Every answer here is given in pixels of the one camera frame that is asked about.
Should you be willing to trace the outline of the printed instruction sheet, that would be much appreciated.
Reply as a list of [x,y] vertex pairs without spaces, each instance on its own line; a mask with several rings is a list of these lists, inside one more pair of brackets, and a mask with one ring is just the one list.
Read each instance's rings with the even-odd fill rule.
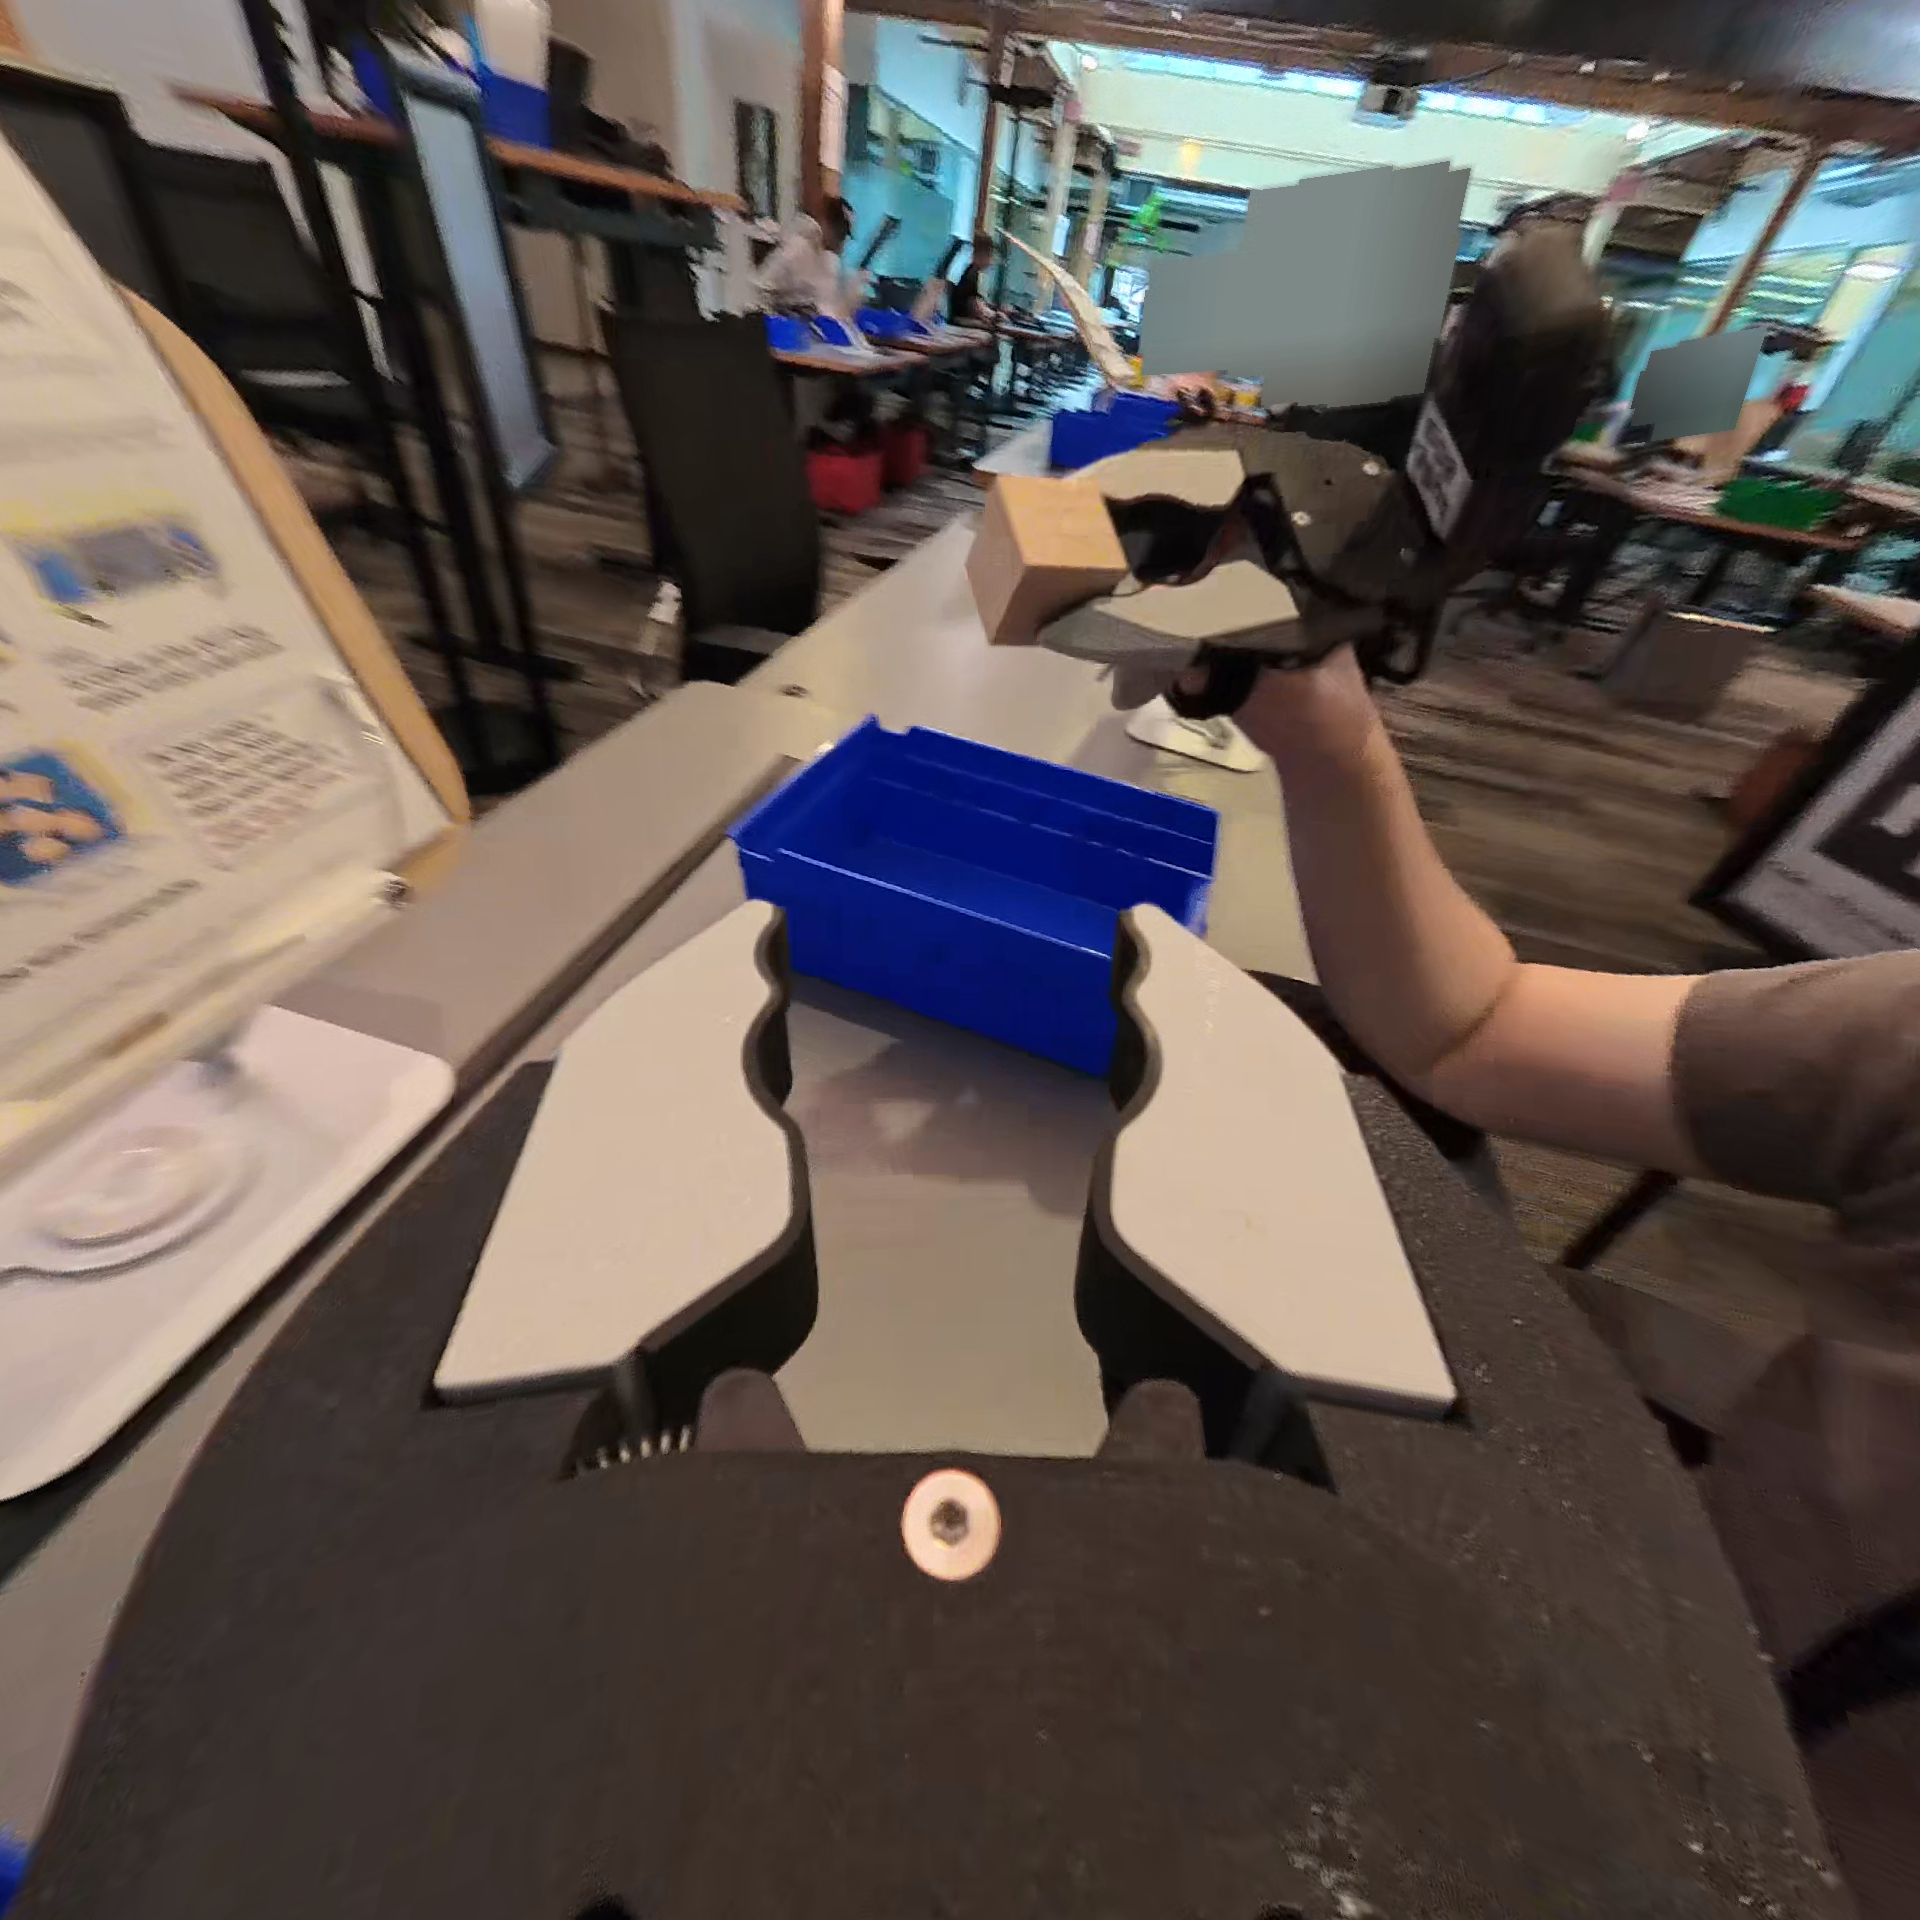
[[438,812],[11,147],[3,264],[14,1168],[381,923]]

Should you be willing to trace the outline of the grey framed board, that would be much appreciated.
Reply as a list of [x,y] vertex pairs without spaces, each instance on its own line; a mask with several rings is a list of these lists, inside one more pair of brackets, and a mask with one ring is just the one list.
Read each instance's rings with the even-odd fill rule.
[[389,69],[395,117],[415,158],[427,221],[481,396],[492,453],[503,486],[519,495],[545,479],[560,447],[507,237],[481,100],[473,83],[444,63],[389,52]]

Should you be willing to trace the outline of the wooden shelf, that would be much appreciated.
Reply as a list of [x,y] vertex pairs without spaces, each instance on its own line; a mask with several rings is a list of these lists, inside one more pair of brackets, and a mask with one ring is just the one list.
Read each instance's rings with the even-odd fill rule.
[[[261,137],[277,149],[287,149],[287,135],[277,109],[270,102],[257,102],[247,95],[227,94],[219,88],[190,87],[172,83],[167,91],[185,108],[213,111],[227,123]],[[361,111],[310,111],[308,126],[326,160],[342,155],[364,158],[373,153],[395,153],[400,132],[395,126],[376,113]],[[593,160],[511,142],[501,135],[484,135],[484,147],[492,158],[507,172],[548,176],[575,184],[605,187],[619,195],[659,200],[680,207],[705,207],[716,212],[741,214],[744,203],[741,196],[702,189],[673,179],[652,176],[633,166],[615,164],[611,160]]]

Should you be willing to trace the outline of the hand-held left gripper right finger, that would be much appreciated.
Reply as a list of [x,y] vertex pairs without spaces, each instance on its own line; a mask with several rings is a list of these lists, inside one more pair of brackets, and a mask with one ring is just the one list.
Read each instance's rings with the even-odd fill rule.
[[1205,1445],[1252,1445],[1264,1390],[1456,1414],[1337,1056],[1149,903],[1120,917],[1111,991],[1112,1123],[1071,1281],[1105,1409],[1137,1385],[1179,1385]]

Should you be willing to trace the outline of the small blue storage bin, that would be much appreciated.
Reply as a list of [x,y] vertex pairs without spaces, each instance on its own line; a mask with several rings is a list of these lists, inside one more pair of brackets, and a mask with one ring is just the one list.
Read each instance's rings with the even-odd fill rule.
[[1184,404],[1147,391],[1103,391],[1085,407],[1062,407],[1047,424],[1047,471],[1076,473],[1164,440],[1184,420]]

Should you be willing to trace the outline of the cardboard box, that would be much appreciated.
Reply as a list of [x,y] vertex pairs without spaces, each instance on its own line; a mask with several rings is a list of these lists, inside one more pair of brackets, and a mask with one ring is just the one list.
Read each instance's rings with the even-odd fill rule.
[[1771,627],[1748,617],[1653,598],[1600,672],[1600,695],[1627,712],[1699,721],[1745,672],[1769,636]]

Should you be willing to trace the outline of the green bin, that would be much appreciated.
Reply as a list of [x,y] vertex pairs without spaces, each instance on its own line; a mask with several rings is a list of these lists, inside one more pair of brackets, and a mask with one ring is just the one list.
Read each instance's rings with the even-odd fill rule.
[[1837,534],[1855,500],[1846,486],[1830,486],[1796,473],[1739,473],[1713,500],[1719,517],[1791,534]]

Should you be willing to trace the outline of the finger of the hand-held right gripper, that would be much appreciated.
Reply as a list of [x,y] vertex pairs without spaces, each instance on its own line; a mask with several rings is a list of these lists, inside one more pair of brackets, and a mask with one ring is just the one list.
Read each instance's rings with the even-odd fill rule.
[[1278,486],[1237,447],[1131,447],[1084,469],[1120,541],[1120,590],[1278,576]]
[[1294,651],[1303,615],[1283,577],[1214,568],[1190,583],[1109,591],[1040,623],[1037,646],[1096,665],[1188,665],[1207,649]]

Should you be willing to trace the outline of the black metal rack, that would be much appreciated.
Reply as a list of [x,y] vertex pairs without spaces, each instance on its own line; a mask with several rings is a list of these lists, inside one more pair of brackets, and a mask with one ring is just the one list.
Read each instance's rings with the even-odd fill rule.
[[431,534],[419,510],[413,478],[403,455],[391,385],[373,356],[364,305],[323,176],[319,140],[300,97],[280,16],[270,1],[243,1],[238,9],[265,88],[272,143],[293,172],[294,196],[319,261],[328,311],[342,333],[347,380],[367,413],[375,469],[385,484],[398,541],[413,572],[430,649],[448,681],[448,700],[436,708],[438,728],[452,750],[465,791],[480,799],[503,799],[557,764],[560,737],[551,721],[536,715],[536,701],[492,704],[469,679],[473,651],[451,619]]

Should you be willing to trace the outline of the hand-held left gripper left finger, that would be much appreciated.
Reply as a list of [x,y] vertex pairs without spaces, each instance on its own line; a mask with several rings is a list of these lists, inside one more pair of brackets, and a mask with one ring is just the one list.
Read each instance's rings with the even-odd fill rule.
[[783,912],[750,900],[631,979],[555,1054],[431,1387],[590,1390],[621,1441],[691,1435],[773,1375],[821,1301]]

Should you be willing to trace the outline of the blue plastic bin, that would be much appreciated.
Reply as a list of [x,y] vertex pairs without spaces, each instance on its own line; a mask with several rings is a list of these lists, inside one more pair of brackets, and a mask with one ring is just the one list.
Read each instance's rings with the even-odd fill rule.
[[878,717],[729,830],[791,968],[1095,1077],[1120,917],[1205,929],[1219,837],[1207,805]]

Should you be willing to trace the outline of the black chair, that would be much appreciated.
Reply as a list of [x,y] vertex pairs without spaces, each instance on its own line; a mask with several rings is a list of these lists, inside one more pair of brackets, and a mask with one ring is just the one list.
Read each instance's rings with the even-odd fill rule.
[[656,568],[678,588],[680,675],[733,686],[821,612],[824,541],[761,318],[601,318]]

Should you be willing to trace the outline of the brown clipboard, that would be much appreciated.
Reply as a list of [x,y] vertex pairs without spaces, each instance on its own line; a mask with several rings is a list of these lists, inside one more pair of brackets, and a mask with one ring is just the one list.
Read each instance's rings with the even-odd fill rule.
[[460,867],[473,809],[463,774],[436,720],[406,679],[344,565],[337,561],[323,534],[296,479],[287,473],[228,376],[143,296],[116,281],[111,291],[165,363],[185,407],[206,428],[228,478],[247,499],[265,536],[277,547],[283,568],[300,588],[334,654],[342,661],[358,701],[389,741],[391,755],[404,759],[431,796],[438,823],[403,828],[389,868],[413,894],[438,888]]

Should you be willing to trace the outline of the person's right forearm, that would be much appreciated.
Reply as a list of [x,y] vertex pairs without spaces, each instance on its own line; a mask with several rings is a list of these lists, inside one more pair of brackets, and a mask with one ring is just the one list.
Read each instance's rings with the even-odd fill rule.
[[1319,984],[1380,1068],[1491,1136],[1704,1173],[1673,1073],[1691,976],[1520,960],[1438,854],[1372,705],[1244,727],[1280,774]]

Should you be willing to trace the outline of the wooden cube blue marked face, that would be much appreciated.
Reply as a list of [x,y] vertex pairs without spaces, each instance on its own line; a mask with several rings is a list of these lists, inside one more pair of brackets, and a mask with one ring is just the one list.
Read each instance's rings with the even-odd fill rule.
[[1128,577],[1109,502],[1079,476],[1000,473],[966,553],[987,644],[1027,646],[1054,617]]

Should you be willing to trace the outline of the black framed tag board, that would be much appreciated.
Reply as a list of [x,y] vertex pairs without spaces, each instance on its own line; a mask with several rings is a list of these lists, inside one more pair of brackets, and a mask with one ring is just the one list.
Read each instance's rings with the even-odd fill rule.
[[1857,695],[1691,904],[1777,963],[1918,947],[1918,689]]

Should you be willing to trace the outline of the person's right hand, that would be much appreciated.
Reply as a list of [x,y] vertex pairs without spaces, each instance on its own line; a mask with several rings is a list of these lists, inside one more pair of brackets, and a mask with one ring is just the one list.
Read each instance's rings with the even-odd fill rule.
[[1225,654],[1179,677],[1117,665],[1111,696],[1116,705],[1166,708],[1172,727],[1207,745],[1244,741],[1278,765],[1356,761],[1384,733],[1348,646],[1296,665]]

